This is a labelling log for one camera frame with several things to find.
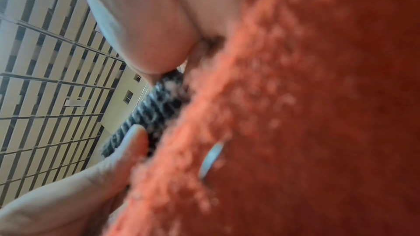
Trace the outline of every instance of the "metal ring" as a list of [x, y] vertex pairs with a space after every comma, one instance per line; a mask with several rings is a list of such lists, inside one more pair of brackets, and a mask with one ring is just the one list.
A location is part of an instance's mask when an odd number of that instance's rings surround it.
[[217, 160], [220, 153], [222, 152], [223, 146], [223, 143], [217, 143], [210, 149], [209, 153], [201, 164], [200, 171], [198, 172], [198, 178], [203, 180], [206, 177], [213, 163]]

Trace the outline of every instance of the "ribbed texture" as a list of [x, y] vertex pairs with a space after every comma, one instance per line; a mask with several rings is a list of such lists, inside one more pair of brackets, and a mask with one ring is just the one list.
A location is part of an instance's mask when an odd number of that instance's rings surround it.
[[188, 102], [182, 87], [183, 75], [177, 70], [167, 73], [146, 99], [140, 102], [128, 119], [111, 136], [102, 150], [104, 157], [110, 156], [121, 144], [124, 136], [134, 124], [143, 126], [149, 135], [148, 156], [153, 155], [156, 145], [167, 127], [167, 122], [176, 118], [182, 104]]

